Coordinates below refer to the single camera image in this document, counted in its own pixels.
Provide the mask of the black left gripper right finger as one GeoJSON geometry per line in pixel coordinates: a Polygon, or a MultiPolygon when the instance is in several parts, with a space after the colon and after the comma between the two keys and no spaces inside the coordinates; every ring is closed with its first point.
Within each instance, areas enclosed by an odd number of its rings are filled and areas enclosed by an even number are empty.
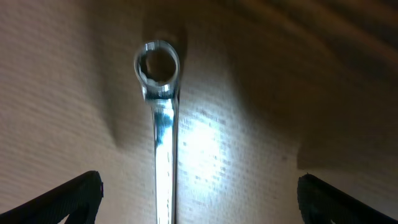
{"type": "Polygon", "coordinates": [[[297,200],[305,224],[397,224],[312,174],[298,179],[297,200]]]}

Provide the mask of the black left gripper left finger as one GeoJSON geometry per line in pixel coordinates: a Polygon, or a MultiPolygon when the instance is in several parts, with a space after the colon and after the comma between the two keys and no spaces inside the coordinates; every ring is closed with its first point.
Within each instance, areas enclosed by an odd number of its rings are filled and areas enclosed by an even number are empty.
{"type": "Polygon", "coordinates": [[[103,182],[95,170],[1,214],[1,223],[94,223],[103,198],[103,182]]]}

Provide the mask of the silver combination wrench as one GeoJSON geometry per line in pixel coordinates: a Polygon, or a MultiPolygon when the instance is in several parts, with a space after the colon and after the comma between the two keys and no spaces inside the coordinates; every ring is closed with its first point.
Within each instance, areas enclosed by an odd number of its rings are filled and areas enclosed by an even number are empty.
{"type": "Polygon", "coordinates": [[[150,105],[154,126],[155,208],[157,224],[176,222],[177,140],[180,91],[180,59],[164,40],[146,42],[134,57],[134,71],[141,84],[144,101],[150,105]],[[165,82],[149,78],[142,62],[150,52],[165,51],[175,70],[165,82]]]}

